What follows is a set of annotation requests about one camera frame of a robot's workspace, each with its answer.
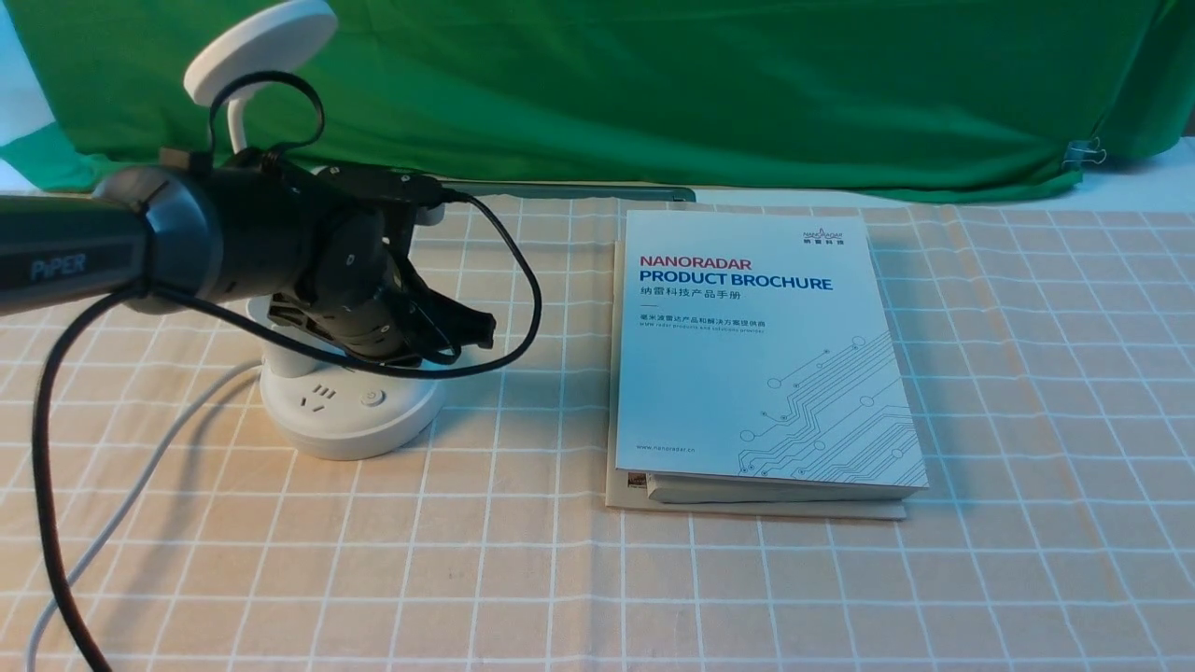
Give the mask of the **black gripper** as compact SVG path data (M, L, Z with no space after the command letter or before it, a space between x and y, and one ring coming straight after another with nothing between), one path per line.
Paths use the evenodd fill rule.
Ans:
M384 233L376 210L345 210L317 226L304 271L270 298L270 322L370 364L452 365L466 347L492 349L494 314L417 288Z

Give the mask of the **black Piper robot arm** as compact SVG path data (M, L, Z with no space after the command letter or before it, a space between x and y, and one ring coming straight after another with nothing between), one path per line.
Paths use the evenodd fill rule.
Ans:
M88 197L5 196L4 314L141 285L134 306L168 314L262 297L266 320L384 365L494 346L494 314L434 291L407 259L424 204L368 197L284 161L208 172L137 165Z

